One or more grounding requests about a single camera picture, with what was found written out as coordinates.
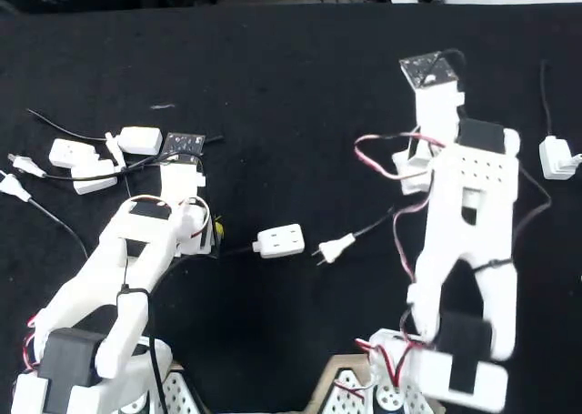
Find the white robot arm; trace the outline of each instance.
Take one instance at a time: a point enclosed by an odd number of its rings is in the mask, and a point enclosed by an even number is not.
[[[435,150],[420,140],[393,155],[399,175],[426,171],[401,181],[404,194],[428,193],[425,245],[407,294],[419,337],[409,349],[401,332],[381,329],[369,342],[395,360],[407,355],[402,375],[425,396],[497,412],[505,405],[507,372],[489,360],[509,358],[516,335],[511,253],[520,141],[514,130],[459,118],[464,94],[445,53],[401,61],[416,94],[416,130],[445,145]],[[441,289],[458,260],[473,269],[482,318],[441,314]],[[373,367],[383,363],[370,358]]]
[[[174,257],[209,253],[214,242],[208,205],[196,194],[205,184],[196,165],[167,163],[161,167],[167,200],[138,196],[122,204],[79,273],[35,316],[35,357],[40,366],[38,372],[18,378],[13,414],[111,414],[136,400],[143,406],[148,392],[150,412],[162,412],[150,354],[135,351],[138,345],[147,346],[142,333],[148,321],[148,295],[120,294],[120,290],[151,293]],[[176,180],[194,184],[180,186]],[[67,329],[103,305],[117,306],[115,323],[104,338]],[[90,358],[83,350],[87,345],[96,349]],[[155,346],[164,377],[172,352],[160,340]],[[75,356],[79,349],[85,357]],[[55,363],[66,365],[67,355],[72,358],[73,371],[52,369]],[[84,361],[89,367],[76,370]],[[60,376],[79,373],[81,379]],[[91,373],[94,376],[89,382],[86,375]]]

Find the white power adapter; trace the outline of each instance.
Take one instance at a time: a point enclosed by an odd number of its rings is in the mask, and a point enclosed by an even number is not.
[[[157,127],[124,127],[116,138],[124,152],[134,155],[157,155],[162,146],[162,132]]]
[[[55,167],[73,168],[87,162],[96,162],[99,154],[95,147],[77,141],[57,138],[48,154],[48,160]]]
[[[298,224],[263,230],[256,236],[253,251],[263,258],[288,257],[305,250],[301,226]]]
[[[549,180],[570,179],[582,163],[582,155],[572,156],[567,141],[555,136],[546,136],[539,145],[539,159],[544,177]]]
[[[92,163],[81,164],[71,168],[71,177],[104,176],[115,173],[115,167],[111,159],[103,159]],[[108,177],[98,180],[74,181],[73,187],[79,195],[92,193],[100,189],[112,187],[117,183],[117,177]]]

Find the white plug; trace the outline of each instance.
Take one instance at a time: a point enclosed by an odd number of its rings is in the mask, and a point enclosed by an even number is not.
[[[124,152],[134,155],[157,155],[162,146],[162,132],[157,127],[124,127],[116,138]]]
[[[582,155],[572,156],[565,139],[546,136],[539,145],[539,159],[544,177],[550,180],[567,180],[576,174]]]
[[[125,168],[125,159],[124,159],[124,152],[121,151],[119,148],[118,139],[119,136],[111,135],[111,132],[107,132],[105,134],[105,145],[107,146],[107,150],[113,156],[113,159],[116,161],[117,166],[120,168]]]
[[[287,257],[305,250],[301,226],[298,224],[263,230],[256,236],[253,251],[263,258]]]
[[[95,147],[77,141],[57,138],[53,142],[48,160],[55,167],[73,168],[85,162],[94,162],[99,159]]]
[[[111,159],[104,159],[88,164],[81,164],[71,168],[71,177],[104,176],[115,173],[115,167]],[[117,177],[108,177],[99,180],[77,180],[73,187],[79,195],[92,193],[100,189],[112,187],[117,183]]]
[[[344,250],[346,250],[355,242],[356,237],[354,234],[349,233],[340,239],[332,239],[331,241],[320,243],[318,250],[316,250],[312,256],[321,253],[321,256],[324,257],[317,263],[319,266],[321,266],[324,262],[327,264],[332,264],[342,253],[344,253]]]
[[[8,160],[12,162],[12,167],[20,171],[37,177],[46,176],[46,172],[35,164],[35,161],[30,157],[20,157],[19,155],[8,154]]]
[[[10,196],[15,196],[21,199],[23,202],[27,202],[31,199],[30,193],[22,188],[18,179],[15,175],[7,175],[4,171],[0,171],[0,175],[4,178],[0,182],[0,192],[9,194]]]

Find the yellow component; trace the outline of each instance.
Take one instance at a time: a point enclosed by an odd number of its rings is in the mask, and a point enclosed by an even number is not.
[[[218,223],[216,220],[215,220],[215,231],[219,237],[221,238],[225,237],[225,228],[222,226],[222,223]]]

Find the black cloth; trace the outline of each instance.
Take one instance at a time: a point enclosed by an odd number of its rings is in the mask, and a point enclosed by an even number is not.
[[[123,126],[224,134],[206,148],[214,211],[226,246],[265,228],[300,223],[307,250],[402,206],[397,183],[358,162],[354,139],[415,125],[414,95],[398,59],[457,47],[467,113],[519,131],[519,157],[541,179],[546,135],[538,64],[546,58],[557,134],[582,148],[582,8],[577,5],[278,6],[48,15],[0,20],[0,157],[28,154],[49,168],[51,127],[31,107],[90,136]],[[173,104],[162,110],[150,106]],[[386,142],[390,154],[404,141]],[[2,169],[8,171],[6,160]],[[71,185],[22,177],[34,197],[94,248],[126,199],[120,182],[78,196]],[[158,194],[154,168],[130,177]],[[517,344],[508,361],[507,412],[575,412],[582,361],[580,181],[546,182],[554,198],[517,245]],[[22,367],[27,318],[83,263],[75,242],[47,218],[0,196],[0,333],[3,411]],[[543,201],[520,180],[516,218]],[[412,260],[425,215],[401,235]],[[353,339],[397,328],[406,281],[390,226],[332,266],[309,253],[276,260],[242,255],[177,268],[154,296],[158,337],[184,364],[213,410],[302,409],[327,360],[355,352]],[[446,296],[469,301],[465,282]]]

